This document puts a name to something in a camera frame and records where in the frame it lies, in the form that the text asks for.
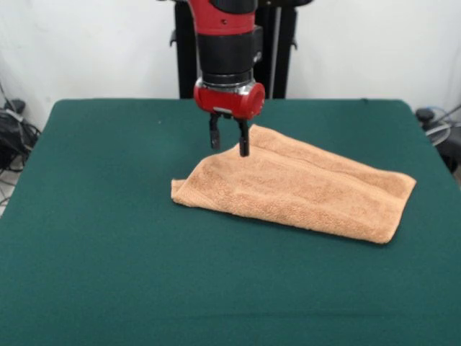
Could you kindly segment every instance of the towel fold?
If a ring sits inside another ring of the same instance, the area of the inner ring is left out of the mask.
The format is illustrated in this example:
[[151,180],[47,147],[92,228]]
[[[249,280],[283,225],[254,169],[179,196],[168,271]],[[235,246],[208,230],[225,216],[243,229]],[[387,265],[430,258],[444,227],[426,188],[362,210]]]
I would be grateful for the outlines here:
[[173,201],[380,244],[392,239],[413,178],[256,125],[250,144],[250,157],[236,146],[173,180]]

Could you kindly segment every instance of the towel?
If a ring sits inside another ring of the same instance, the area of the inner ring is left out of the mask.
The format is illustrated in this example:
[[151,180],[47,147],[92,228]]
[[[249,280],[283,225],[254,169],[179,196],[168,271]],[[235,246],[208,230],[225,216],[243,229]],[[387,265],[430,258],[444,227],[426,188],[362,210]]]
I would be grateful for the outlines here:
[[253,125],[238,147],[172,180],[175,203],[353,239],[388,243],[416,181]]

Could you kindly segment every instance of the white wall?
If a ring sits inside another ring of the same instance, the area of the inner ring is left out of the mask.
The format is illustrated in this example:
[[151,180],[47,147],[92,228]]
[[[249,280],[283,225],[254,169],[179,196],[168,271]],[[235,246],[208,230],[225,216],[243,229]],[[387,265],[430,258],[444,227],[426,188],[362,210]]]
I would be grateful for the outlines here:
[[68,97],[177,97],[173,2],[0,0],[0,76],[43,127]]
[[[66,97],[177,97],[173,3],[0,0],[0,76],[43,127]],[[315,0],[300,9],[289,97],[461,102],[461,1]]]

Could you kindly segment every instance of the green tablecloth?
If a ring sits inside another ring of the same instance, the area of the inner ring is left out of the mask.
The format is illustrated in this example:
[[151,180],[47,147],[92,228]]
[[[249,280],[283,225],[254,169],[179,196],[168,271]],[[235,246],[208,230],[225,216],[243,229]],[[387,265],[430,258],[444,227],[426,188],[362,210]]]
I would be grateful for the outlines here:
[[459,345],[461,194],[408,106],[274,101],[257,121],[416,178],[394,240],[173,204],[212,153],[192,101],[59,102],[0,220],[0,345]]

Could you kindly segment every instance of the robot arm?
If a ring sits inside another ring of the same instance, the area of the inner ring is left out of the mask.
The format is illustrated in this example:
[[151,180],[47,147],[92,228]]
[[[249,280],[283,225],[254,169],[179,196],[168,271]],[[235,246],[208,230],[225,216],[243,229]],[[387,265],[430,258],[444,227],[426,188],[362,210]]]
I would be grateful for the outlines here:
[[262,28],[255,26],[257,0],[189,0],[202,77],[194,88],[198,106],[210,113],[210,137],[219,148],[218,119],[237,120],[241,155],[249,155],[248,120],[261,112],[265,91],[253,78],[262,57]]

